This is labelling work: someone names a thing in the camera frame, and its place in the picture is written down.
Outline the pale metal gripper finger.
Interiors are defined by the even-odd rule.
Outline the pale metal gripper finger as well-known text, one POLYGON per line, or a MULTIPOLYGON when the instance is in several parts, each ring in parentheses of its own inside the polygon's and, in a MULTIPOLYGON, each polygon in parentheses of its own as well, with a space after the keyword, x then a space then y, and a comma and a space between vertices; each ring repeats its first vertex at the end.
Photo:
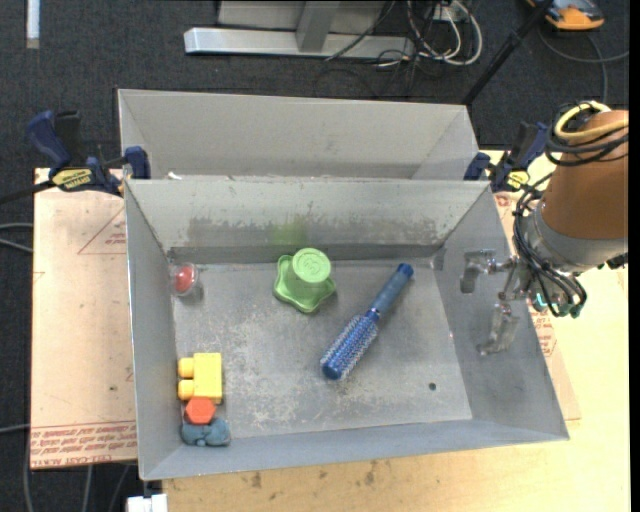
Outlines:
POLYGON ((460 277, 460 291, 463 294, 471 294, 475 291, 477 279, 480 275, 489 275, 495 272, 496 252, 493 249, 479 249, 467 251, 464 254, 465 266, 460 277))
POLYGON ((489 336, 487 340, 477 345, 477 351, 489 355, 507 351, 516 334, 520 317, 513 312, 508 302, 498 302, 494 305, 489 336))

